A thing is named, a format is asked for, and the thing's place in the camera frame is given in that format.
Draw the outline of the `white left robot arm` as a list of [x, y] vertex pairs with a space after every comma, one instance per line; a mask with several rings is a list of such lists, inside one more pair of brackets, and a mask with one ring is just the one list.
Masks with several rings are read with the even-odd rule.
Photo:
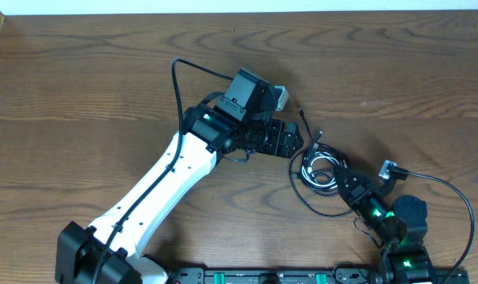
[[159, 161], [110, 210], [87, 228], [71, 222], [58, 236], [58, 283], [165, 283], [166, 269], [144, 255], [181, 198], [236, 150], [290, 158], [304, 143], [295, 122], [267, 111], [241, 120], [200, 103], [183, 114]]

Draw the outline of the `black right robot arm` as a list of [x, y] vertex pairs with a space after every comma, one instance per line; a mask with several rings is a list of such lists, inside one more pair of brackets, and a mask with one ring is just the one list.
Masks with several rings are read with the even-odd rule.
[[368, 281], [436, 283], [438, 276], [424, 247], [428, 231], [426, 203], [412, 195], [400, 196], [391, 205], [384, 201], [396, 181], [405, 180], [409, 172], [386, 161], [379, 173], [385, 181], [381, 187], [369, 176], [344, 166], [334, 166], [332, 172], [339, 196], [383, 243], [378, 268]]

